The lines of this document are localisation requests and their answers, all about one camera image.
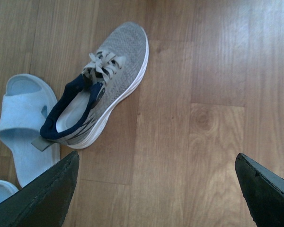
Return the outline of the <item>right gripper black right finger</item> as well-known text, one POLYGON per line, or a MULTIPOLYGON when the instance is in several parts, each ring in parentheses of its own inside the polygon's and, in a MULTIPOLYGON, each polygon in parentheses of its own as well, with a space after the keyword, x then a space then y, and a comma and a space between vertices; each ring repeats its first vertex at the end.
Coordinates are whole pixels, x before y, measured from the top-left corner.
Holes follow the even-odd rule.
POLYGON ((253 221, 258 227, 284 227, 284 179, 239 153, 235 171, 253 221))

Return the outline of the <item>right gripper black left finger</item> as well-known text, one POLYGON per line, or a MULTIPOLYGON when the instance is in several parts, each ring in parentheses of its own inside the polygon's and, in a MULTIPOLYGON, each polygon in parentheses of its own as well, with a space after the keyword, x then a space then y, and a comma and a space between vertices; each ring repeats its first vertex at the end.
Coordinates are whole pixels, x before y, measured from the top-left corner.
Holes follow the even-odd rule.
POLYGON ((0 203, 0 227, 60 227, 78 177, 80 157, 69 153, 14 195, 0 203))

